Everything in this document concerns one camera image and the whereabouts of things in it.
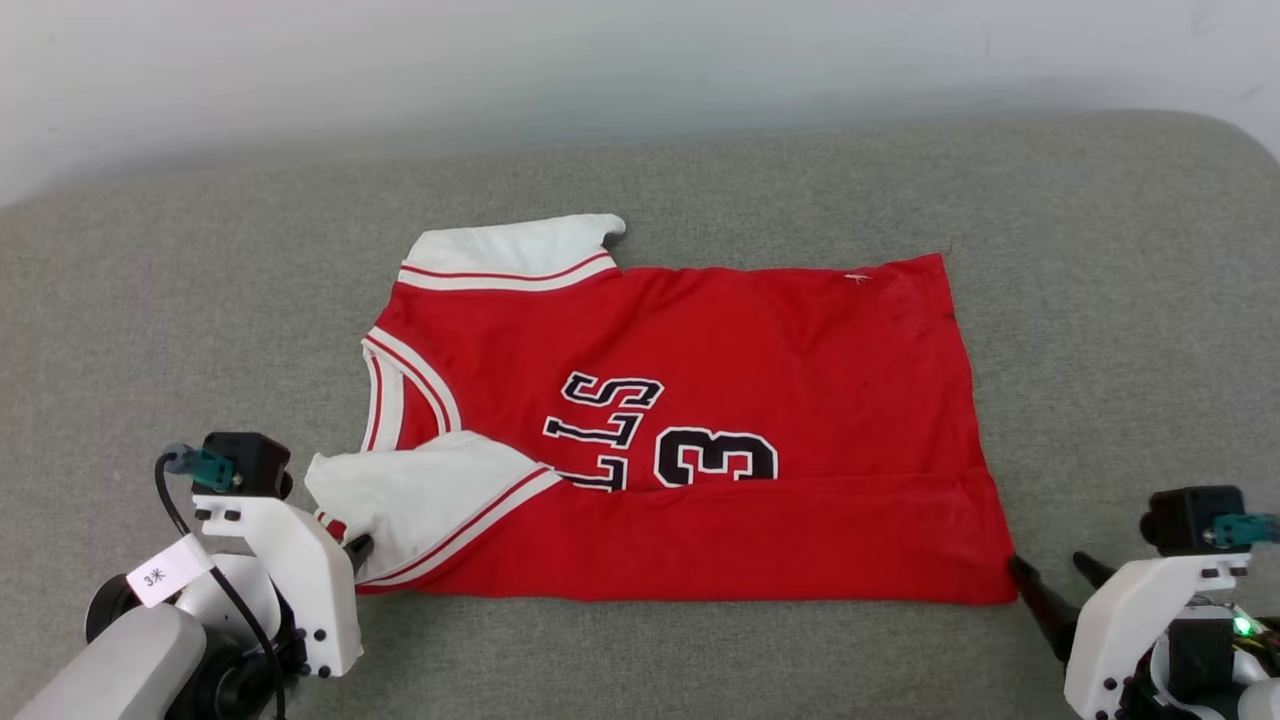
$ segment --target wire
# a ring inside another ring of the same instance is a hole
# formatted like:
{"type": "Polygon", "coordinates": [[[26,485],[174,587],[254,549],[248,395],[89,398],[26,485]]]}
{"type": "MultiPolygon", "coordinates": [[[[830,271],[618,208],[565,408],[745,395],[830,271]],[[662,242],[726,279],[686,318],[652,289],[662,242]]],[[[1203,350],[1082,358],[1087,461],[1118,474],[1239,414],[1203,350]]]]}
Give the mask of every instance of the wire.
{"type": "MultiPolygon", "coordinates": [[[[178,528],[178,533],[182,536],[189,536],[191,528],[187,527],[186,520],[183,520],[182,515],[178,512],[178,507],[173,503],[173,496],[169,493],[169,483],[165,482],[164,475],[165,465],[168,465],[170,460],[177,459],[178,456],[173,452],[165,452],[160,457],[156,457],[156,492],[160,493],[160,503],[164,505],[165,512],[169,514],[169,520],[172,520],[173,525],[178,528]]],[[[242,598],[239,593],[236,592],[236,588],[232,587],[230,582],[227,580],[227,575],[223,574],[221,569],[215,565],[209,574],[214,577],[214,582],[218,583],[218,587],[223,588],[223,592],[225,592],[227,597],[230,598],[232,605],[236,606],[236,610],[238,610],[241,616],[244,618],[244,621],[248,623],[248,628],[253,632],[253,637],[259,643],[261,643],[262,652],[266,655],[268,665],[271,666],[271,675],[275,680],[275,717],[278,720],[285,720],[284,670],[280,667],[280,657],[275,653],[275,647],[271,644],[271,639],[266,637],[266,630],[262,629],[257,618],[253,616],[253,611],[244,605],[244,598],[242,598]]]]}

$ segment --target white wall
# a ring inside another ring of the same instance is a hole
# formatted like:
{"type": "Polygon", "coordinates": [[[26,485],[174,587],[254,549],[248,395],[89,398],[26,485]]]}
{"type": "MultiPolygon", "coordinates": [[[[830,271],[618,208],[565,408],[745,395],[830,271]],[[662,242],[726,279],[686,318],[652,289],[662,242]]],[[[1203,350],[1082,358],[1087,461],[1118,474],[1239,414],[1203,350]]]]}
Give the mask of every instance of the white wall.
{"type": "Polygon", "coordinates": [[[0,204],[175,168],[1098,108],[1280,151],[1280,1],[0,6],[0,204]]]}

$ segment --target white label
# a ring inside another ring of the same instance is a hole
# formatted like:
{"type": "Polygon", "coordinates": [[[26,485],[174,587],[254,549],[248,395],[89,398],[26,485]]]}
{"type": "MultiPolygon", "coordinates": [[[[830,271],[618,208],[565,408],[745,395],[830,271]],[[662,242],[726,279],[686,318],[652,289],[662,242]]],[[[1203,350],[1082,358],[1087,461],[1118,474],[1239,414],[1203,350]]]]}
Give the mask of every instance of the white label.
{"type": "Polygon", "coordinates": [[[196,536],[187,534],[138,565],[125,579],[142,605],[155,607],[212,568],[214,559],[209,557],[196,536]]]}

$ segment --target red jersey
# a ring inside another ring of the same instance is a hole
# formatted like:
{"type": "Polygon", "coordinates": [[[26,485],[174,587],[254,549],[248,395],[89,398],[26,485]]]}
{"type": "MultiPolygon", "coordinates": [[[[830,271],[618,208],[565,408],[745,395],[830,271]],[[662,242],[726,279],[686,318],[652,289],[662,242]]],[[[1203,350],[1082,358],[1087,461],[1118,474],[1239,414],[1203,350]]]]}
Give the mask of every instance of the red jersey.
{"type": "Polygon", "coordinates": [[[575,215],[413,246],[364,341],[365,448],[471,430],[556,474],[467,500],[484,507],[364,591],[1014,600],[941,256],[622,270],[602,245],[622,229],[575,215]],[[475,537],[422,564],[449,533],[475,537]]]}

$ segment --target jersey number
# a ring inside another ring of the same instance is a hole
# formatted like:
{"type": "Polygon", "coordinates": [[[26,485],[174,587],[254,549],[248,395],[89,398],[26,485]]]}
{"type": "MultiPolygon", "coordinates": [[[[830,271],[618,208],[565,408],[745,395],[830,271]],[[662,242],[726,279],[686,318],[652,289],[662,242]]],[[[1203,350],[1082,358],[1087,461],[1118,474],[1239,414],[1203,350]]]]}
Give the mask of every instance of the jersey number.
{"type": "MultiPolygon", "coordinates": [[[[586,373],[572,373],[561,395],[571,402],[595,407],[617,404],[621,407],[648,410],[654,406],[663,389],[662,383],[645,378],[613,378],[602,383],[586,373]]],[[[543,424],[543,434],[627,450],[643,419],[640,413],[613,413],[609,415],[608,428],[591,429],[579,428],[549,415],[543,424]]],[[[602,474],[577,475],[562,471],[561,475],[581,487],[607,492],[626,489],[626,457],[599,455],[595,465],[602,474]]],[[[778,451],[769,441],[754,433],[667,428],[658,434],[653,473],[658,482],[669,488],[692,484],[695,473],[728,474],[735,480],[773,479],[778,477],[778,451]]]]}

